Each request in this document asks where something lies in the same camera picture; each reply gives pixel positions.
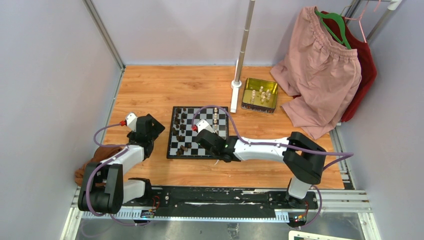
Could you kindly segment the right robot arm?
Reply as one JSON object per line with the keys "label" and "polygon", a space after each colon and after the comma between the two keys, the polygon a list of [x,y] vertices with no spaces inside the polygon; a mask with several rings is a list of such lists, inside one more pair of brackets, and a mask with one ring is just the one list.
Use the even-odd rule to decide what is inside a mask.
{"label": "right robot arm", "polygon": [[242,162],[267,160],[286,164],[293,173],[290,179],[286,204],[298,209],[306,201],[310,187],[321,182],[327,151],[300,132],[289,137],[272,139],[249,139],[229,136],[226,139],[209,130],[201,130],[194,139],[217,160]]}

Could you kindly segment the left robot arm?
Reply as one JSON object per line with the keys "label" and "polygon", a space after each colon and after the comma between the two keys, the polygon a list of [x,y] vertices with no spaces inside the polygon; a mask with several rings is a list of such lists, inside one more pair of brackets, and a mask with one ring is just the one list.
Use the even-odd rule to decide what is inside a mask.
{"label": "left robot arm", "polygon": [[124,180],[124,174],[135,165],[149,158],[154,149],[154,141],[165,127],[152,115],[136,116],[130,112],[119,126],[127,126],[127,144],[102,144],[93,136],[99,147],[118,148],[118,152],[100,162],[90,162],[84,170],[77,206],[79,210],[91,212],[95,216],[116,214],[123,204],[135,200],[140,206],[149,206],[153,193],[147,189],[150,181],[144,178]]}

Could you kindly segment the black white chess board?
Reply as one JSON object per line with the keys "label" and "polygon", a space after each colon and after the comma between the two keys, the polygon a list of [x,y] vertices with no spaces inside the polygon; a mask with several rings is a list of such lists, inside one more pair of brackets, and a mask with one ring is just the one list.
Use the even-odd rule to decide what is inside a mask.
{"label": "black white chess board", "polygon": [[214,114],[218,114],[217,131],[220,137],[229,135],[229,118],[223,110],[214,108],[200,110],[199,106],[174,106],[170,122],[170,132],[166,157],[168,159],[212,159],[213,157],[194,142],[197,132],[192,130],[192,123],[206,120],[214,128]]}

